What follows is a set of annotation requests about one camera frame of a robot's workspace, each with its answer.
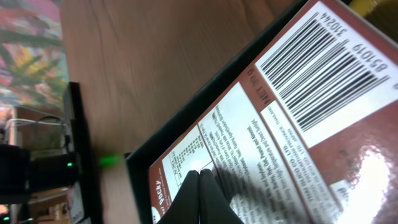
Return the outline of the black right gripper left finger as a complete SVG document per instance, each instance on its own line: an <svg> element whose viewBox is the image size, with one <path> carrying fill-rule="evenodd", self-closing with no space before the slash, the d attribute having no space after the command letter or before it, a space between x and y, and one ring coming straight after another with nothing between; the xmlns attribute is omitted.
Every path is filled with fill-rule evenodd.
<svg viewBox="0 0 398 224"><path fill-rule="evenodd" d="M199 204L199 174L191 170L158 224L199 224Z"/></svg>

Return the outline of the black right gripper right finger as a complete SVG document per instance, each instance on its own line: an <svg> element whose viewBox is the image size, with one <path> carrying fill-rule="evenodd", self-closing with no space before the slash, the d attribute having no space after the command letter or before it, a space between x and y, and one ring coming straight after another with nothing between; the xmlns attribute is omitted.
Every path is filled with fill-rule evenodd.
<svg viewBox="0 0 398 224"><path fill-rule="evenodd" d="M227 199L209 169L200 171L199 178L200 223L243 224L229 206Z"/></svg>

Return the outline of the brown Pocky box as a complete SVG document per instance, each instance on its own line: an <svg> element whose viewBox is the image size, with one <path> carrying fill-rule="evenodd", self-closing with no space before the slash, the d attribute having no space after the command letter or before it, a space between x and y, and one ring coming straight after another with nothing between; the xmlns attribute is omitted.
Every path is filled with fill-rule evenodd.
<svg viewBox="0 0 398 224"><path fill-rule="evenodd" d="M244 223L396 223L397 44L306 2L149 167L152 223L203 169Z"/></svg>

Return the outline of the dark green box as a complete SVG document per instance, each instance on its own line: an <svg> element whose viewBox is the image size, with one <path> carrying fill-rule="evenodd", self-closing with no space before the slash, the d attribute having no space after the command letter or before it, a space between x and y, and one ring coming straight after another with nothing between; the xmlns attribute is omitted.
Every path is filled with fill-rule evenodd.
<svg viewBox="0 0 398 224"><path fill-rule="evenodd" d="M337 223L346 186L324 169L345 129L356 58L338 1L297 1L127 159L142 223L187 173L212 171L242 223Z"/></svg>

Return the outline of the yellow snack bag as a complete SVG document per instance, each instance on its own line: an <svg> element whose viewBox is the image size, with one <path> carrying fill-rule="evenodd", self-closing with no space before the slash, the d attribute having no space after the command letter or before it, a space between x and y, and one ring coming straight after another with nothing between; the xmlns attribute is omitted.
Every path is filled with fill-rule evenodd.
<svg viewBox="0 0 398 224"><path fill-rule="evenodd" d="M397 42L397 0L352 0L349 7Z"/></svg>

